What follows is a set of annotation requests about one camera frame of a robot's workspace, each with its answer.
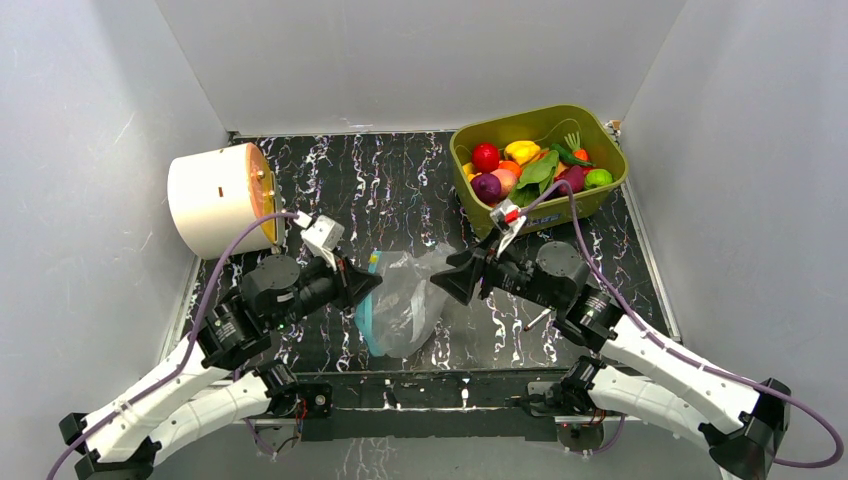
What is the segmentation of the clear zip top bag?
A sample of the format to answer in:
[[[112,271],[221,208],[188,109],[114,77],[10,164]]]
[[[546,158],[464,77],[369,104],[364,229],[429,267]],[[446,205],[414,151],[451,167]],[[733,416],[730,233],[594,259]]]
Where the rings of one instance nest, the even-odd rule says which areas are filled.
[[[441,242],[420,257],[407,251],[374,251],[368,271],[382,283],[357,307],[354,321],[373,357],[405,358],[433,334],[448,294],[430,277],[449,268],[455,252]]]

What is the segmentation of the purple toy onion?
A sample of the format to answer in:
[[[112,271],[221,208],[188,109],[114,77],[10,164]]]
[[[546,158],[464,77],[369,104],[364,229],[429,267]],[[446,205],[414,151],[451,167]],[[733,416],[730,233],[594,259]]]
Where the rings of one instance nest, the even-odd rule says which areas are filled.
[[[476,197],[484,204],[496,204],[501,200],[501,182],[492,173],[476,175],[470,180],[470,185]]]

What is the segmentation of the pink toy peach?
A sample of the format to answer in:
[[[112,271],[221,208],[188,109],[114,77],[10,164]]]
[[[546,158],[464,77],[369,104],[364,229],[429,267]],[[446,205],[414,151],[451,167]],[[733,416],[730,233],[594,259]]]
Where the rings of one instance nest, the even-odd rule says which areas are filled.
[[[518,177],[515,173],[508,169],[498,168],[491,172],[491,174],[499,181],[500,183],[500,199],[507,198],[512,190],[515,188]]]

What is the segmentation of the green toy leaf vegetable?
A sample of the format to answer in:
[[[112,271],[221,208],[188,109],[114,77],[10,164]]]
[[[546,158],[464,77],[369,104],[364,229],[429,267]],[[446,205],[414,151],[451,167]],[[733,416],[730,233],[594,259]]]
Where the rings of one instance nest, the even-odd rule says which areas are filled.
[[[523,170],[515,188],[506,199],[520,208],[529,206],[550,187],[559,164],[559,153],[555,150],[548,151],[541,159],[532,162]]]

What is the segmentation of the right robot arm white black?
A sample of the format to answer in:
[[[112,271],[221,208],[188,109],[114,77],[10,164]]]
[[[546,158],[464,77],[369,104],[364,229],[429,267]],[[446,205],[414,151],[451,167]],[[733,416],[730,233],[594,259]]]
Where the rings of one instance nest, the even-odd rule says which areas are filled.
[[[616,411],[690,440],[732,477],[767,477],[788,428],[785,385],[722,378],[710,362],[650,326],[640,328],[637,315],[599,288],[567,243],[548,242],[529,260],[485,241],[447,263],[430,280],[460,303],[503,290],[550,309],[553,327],[589,350],[558,384],[531,388],[524,401],[536,415]]]

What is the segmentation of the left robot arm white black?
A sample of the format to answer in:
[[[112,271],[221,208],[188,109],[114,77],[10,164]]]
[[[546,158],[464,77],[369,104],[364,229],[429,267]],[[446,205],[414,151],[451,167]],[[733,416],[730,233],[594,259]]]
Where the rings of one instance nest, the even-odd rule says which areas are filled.
[[[351,311],[381,282],[345,256],[305,266],[284,255],[266,257],[208,311],[197,334],[186,335],[122,396],[60,421],[64,441],[81,455],[77,477],[146,479],[181,448],[231,423],[313,408],[316,383],[299,384],[280,360],[203,391],[268,350],[277,328],[328,305]]]

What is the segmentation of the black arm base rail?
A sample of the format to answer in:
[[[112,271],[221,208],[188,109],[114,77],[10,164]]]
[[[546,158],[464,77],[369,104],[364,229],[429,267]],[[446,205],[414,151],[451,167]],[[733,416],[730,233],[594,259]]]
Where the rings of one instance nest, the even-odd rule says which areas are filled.
[[[304,438],[520,437],[551,442],[601,413],[559,390],[563,368],[328,372],[297,376]]]

